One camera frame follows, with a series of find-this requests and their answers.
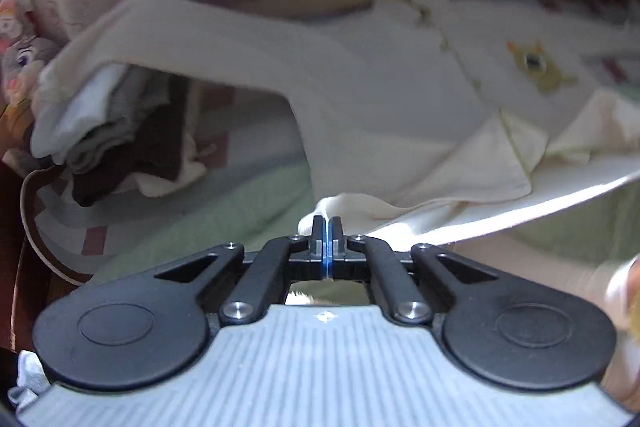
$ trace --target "metal screw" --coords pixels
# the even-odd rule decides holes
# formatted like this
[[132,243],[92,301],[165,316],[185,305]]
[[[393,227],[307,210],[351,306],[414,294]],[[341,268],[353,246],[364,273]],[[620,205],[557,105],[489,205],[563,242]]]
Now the metal screw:
[[429,314],[429,307],[422,302],[409,301],[398,304],[396,314],[406,319],[422,319]]
[[222,308],[222,312],[230,319],[244,319],[254,312],[254,307],[246,302],[229,302]]

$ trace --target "blue light strip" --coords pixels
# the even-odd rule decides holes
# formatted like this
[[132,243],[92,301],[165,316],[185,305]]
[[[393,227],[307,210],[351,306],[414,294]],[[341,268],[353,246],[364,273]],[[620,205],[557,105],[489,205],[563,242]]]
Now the blue light strip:
[[331,279],[334,274],[334,241],[331,221],[324,220],[322,230],[322,278]]

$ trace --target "circular indent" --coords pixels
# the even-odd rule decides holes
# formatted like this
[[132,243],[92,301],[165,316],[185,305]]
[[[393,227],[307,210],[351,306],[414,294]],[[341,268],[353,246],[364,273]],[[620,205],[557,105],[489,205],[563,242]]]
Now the circular indent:
[[154,327],[154,314],[137,304],[110,303],[87,311],[78,321],[80,332],[94,344],[132,344]]
[[574,329],[571,319],[560,310],[540,304],[520,304],[503,311],[495,321],[498,332],[523,347],[556,346]]

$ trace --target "dark brown cloth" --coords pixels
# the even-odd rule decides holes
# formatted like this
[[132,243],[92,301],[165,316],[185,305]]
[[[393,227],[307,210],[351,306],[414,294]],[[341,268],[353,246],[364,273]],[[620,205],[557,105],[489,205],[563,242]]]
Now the dark brown cloth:
[[109,149],[100,165],[85,174],[74,174],[72,197],[91,206],[111,194],[132,172],[143,172],[175,181],[182,165],[182,133],[190,81],[183,76],[169,80],[169,105],[154,110],[140,124],[132,143]]

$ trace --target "black rounded pad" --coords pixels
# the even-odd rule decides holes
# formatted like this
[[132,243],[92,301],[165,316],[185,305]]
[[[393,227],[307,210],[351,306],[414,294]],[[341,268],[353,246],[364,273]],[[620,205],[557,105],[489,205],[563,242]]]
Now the black rounded pad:
[[137,389],[178,373],[209,340],[198,298],[239,269],[243,255],[242,245],[222,245],[76,290],[36,321],[43,366],[55,380],[94,391]]
[[592,304],[514,278],[472,285],[447,314],[444,341],[471,371],[499,385],[552,391],[602,375],[616,344]]

